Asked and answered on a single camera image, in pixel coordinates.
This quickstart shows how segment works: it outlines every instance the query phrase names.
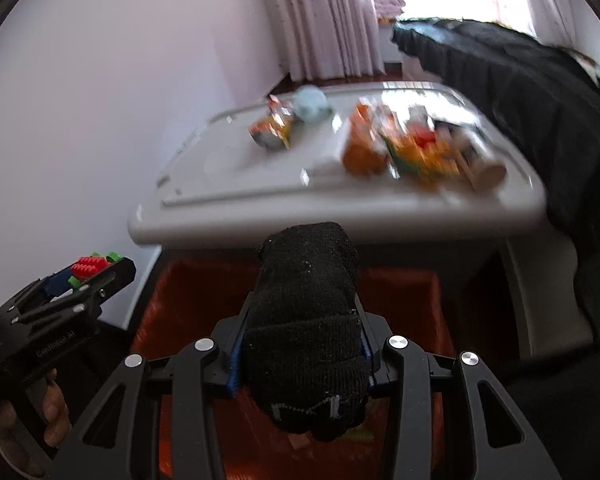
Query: metal screw head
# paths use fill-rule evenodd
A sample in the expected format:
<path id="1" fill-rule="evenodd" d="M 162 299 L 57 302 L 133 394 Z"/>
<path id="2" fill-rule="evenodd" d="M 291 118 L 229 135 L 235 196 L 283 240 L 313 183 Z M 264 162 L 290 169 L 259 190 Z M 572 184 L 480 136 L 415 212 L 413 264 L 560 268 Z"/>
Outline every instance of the metal screw head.
<path id="1" fill-rule="evenodd" d="M 462 352 L 460 355 L 462 362 L 469 366 L 475 366 L 480 362 L 480 359 L 473 352 Z"/>
<path id="2" fill-rule="evenodd" d="M 196 341 L 196 350 L 200 350 L 201 352 L 206 352 L 207 350 L 211 350 L 214 347 L 214 340 L 209 339 L 208 337 L 203 337 L 202 339 L 198 339 Z"/>
<path id="3" fill-rule="evenodd" d="M 138 354 L 131 354 L 125 358 L 125 366 L 129 368 L 135 368 L 142 364 L 142 356 Z"/>
<path id="4" fill-rule="evenodd" d="M 409 344 L 409 341 L 401 335 L 392 335 L 389 338 L 389 344 L 394 348 L 405 348 Z"/>

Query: light blue plush toy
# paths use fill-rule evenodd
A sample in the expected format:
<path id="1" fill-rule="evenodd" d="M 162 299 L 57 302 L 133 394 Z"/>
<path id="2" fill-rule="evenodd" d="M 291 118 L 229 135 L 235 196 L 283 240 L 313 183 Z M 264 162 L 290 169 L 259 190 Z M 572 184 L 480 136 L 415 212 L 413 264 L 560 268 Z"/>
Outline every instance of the light blue plush toy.
<path id="1" fill-rule="evenodd" d="M 332 108 L 322 90 L 313 85 L 306 85 L 296 91 L 294 111 L 301 121 L 315 123 L 327 116 Z"/>

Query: white table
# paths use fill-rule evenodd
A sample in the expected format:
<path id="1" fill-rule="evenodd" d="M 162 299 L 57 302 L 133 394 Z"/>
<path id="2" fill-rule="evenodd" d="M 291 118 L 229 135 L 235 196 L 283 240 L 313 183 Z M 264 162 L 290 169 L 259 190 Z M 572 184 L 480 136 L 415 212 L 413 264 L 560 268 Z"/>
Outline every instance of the white table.
<path id="1" fill-rule="evenodd" d="M 130 216 L 133 240 L 166 248 L 254 247 L 280 229 L 320 221 L 338 222 L 357 244 L 458 240 L 525 232 L 544 217 L 544 187 L 536 172 L 458 92 L 418 82 L 323 90 L 334 114 L 301 125 L 292 149 L 284 152 L 266 152 L 248 134 L 249 124 L 267 111 L 264 101 L 213 117 L 184 144 L 151 197 Z M 408 106 L 424 104 L 441 120 L 475 122 L 503 157 L 506 180 L 487 194 L 476 194 L 463 182 L 426 191 L 410 178 L 390 175 L 303 182 L 302 170 L 333 142 L 361 96 L 382 100 L 403 117 Z"/>

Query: pink curtain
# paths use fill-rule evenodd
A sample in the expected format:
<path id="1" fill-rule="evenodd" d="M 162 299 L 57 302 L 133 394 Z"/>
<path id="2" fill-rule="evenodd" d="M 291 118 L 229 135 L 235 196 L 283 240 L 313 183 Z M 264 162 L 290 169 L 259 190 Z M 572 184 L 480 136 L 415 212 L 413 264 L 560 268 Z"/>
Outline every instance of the pink curtain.
<path id="1" fill-rule="evenodd" d="M 384 73 L 373 0 L 265 0 L 291 78 Z"/>

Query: orange bin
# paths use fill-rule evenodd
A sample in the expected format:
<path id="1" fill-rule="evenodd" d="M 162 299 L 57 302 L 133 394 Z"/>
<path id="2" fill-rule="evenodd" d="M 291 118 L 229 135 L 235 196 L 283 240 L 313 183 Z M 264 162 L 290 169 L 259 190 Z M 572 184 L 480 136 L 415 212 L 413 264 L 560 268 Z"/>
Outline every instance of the orange bin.
<path id="1" fill-rule="evenodd" d="M 158 280 L 132 350 L 148 359 L 177 354 L 209 336 L 219 319 L 235 316 L 253 290 L 258 266 L 216 260 L 173 262 Z M 358 295 L 367 312 L 384 316 L 392 331 L 426 351 L 453 356 L 440 307 L 438 277 L 428 270 L 361 269 Z M 334 442 L 278 430 L 246 389 L 215 400 L 218 439 L 228 480 L 375 480 L 378 477 L 388 400 L 372 400 L 364 424 Z M 160 413 L 160 471 L 171 476 L 171 397 Z M 442 402 L 433 399 L 433 460 L 443 453 Z"/>

